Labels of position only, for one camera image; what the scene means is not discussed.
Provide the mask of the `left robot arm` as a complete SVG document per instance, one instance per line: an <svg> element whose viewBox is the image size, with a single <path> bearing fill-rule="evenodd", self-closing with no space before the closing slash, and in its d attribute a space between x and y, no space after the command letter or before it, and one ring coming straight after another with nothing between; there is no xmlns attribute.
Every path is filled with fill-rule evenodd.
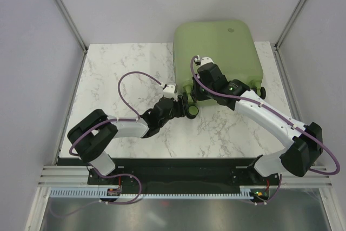
<svg viewBox="0 0 346 231"><path fill-rule="evenodd" d="M111 157L105 152L115 138L150 138L173 118L186 117L188 98L178 95L177 100L162 97L139 118L110 119L102 109L96 109L74 126L67 134L82 162L92 166L98 176L107 184L118 180L119 172Z"/></svg>

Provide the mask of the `green suitcase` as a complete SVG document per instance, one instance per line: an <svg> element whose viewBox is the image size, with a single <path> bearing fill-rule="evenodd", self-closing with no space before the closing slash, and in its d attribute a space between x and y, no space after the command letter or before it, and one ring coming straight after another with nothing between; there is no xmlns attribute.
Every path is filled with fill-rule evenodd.
<svg viewBox="0 0 346 231"><path fill-rule="evenodd" d="M188 105L195 105L191 91L195 79L191 59L210 57L229 81L238 80L251 90L254 81L263 82L263 69L248 26L240 20L188 22L174 33L173 62L178 91L187 94ZM216 101L209 98L207 105Z"/></svg>

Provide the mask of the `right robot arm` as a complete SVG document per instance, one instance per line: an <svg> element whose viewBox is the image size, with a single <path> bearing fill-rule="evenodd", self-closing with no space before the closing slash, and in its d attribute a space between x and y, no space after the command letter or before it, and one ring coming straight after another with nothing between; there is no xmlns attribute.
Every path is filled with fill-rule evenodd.
<svg viewBox="0 0 346 231"><path fill-rule="evenodd" d="M315 122L307 125L280 113L245 83L227 80L210 58L194 62L198 66L194 73L195 92L247 116L284 145L284 149L260 155L248 165L249 181L260 184L268 176L286 171L303 177L323 152L322 128Z"/></svg>

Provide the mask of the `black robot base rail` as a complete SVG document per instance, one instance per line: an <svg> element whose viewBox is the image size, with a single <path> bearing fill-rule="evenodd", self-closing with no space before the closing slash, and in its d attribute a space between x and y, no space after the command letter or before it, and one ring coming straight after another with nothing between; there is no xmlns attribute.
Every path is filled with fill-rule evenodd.
<svg viewBox="0 0 346 231"><path fill-rule="evenodd" d="M115 159L107 179L91 170L89 185L121 185L123 194L216 195L237 194L241 186L278 185L278 174L256 176L248 171L252 158Z"/></svg>

